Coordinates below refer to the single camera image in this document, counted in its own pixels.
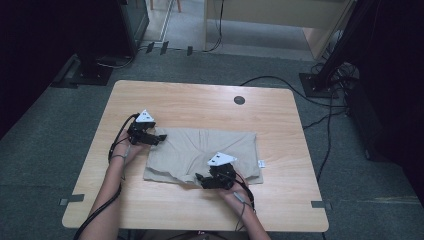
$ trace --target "gray carpet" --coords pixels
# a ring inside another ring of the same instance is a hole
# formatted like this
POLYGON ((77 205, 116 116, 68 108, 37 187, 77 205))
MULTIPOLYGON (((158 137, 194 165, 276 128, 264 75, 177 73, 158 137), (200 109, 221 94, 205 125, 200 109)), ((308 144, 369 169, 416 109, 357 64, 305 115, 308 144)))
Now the gray carpet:
MULTIPOLYGON (((298 73, 313 62, 168 50, 140 52, 127 67, 114 70, 108 86, 48 88, 0 142, 0 239, 70 239, 64 206, 71 195, 104 107, 117 80, 239 85, 261 76, 286 79, 301 91, 298 73)), ((274 79, 249 84, 285 88, 274 79)), ((303 125, 328 109, 295 95, 303 125)), ((317 171, 327 149, 326 123, 305 130, 317 171)), ((352 119, 331 119, 332 149, 321 175, 330 229, 326 239, 424 239, 424 211, 401 169, 365 159, 352 119)), ((280 216, 282 221, 290 221, 280 216)), ((272 239, 323 239, 320 233, 270 233, 272 239)))

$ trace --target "beige cloth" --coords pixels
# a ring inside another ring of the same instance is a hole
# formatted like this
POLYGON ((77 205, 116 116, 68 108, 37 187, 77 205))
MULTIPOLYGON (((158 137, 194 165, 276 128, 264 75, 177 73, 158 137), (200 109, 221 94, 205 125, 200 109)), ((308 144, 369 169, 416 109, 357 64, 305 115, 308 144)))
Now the beige cloth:
POLYGON ((213 129, 156 128, 167 134, 164 142, 152 146, 144 171, 145 180, 199 185, 195 174, 210 176, 207 162, 221 152, 236 157, 234 169, 250 184, 263 183, 258 166, 256 133, 213 129))

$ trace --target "wooden table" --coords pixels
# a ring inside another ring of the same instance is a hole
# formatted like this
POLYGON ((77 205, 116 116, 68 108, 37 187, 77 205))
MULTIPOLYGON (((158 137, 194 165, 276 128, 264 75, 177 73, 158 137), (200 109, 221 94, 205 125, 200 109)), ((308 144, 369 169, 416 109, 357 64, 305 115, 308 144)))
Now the wooden table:
MULTIPOLYGON (((328 220, 293 94, 287 89, 119 81, 103 113, 63 225, 86 219, 102 184, 107 154, 123 122, 147 109, 158 127, 214 128, 257 133, 264 183, 250 186, 267 231, 324 232, 328 220), (236 96, 246 102, 238 105, 236 96)), ((237 218, 214 190, 143 180, 148 151, 126 169, 121 228, 233 231, 237 218)))

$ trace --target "black tape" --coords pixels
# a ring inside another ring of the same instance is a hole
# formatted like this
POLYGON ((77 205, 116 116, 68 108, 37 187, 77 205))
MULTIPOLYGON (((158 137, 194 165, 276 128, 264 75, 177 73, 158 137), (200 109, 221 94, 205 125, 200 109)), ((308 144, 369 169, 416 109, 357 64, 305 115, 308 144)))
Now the black tape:
POLYGON ((71 195, 68 199, 61 198, 59 199, 60 206, 66 206, 70 202, 82 202, 84 201, 84 194, 71 195))
POLYGON ((146 53, 149 53, 153 50, 153 47, 155 46, 154 42, 151 42, 148 46, 147 46, 147 50, 146 53))
POLYGON ((160 55, 163 55, 166 53, 166 49, 168 49, 168 44, 169 44, 169 41, 166 41, 163 43, 162 48, 160 49, 160 55))
POLYGON ((323 201, 311 201, 312 208, 325 208, 323 201))
POLYGON ((187 56, 190 56, 191 54, 193 54, 193 46, 188 46, 187 56))

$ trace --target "round hole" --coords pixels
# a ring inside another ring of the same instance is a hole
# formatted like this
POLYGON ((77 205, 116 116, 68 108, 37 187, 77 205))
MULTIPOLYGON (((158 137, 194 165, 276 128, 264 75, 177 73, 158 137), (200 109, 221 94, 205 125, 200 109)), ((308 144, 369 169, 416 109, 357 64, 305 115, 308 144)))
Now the round hole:
POLYGON ((246 102, 246 100, 242 96, 237 96, 234 98, 234 102, 238 105, 243 105, 246 102))

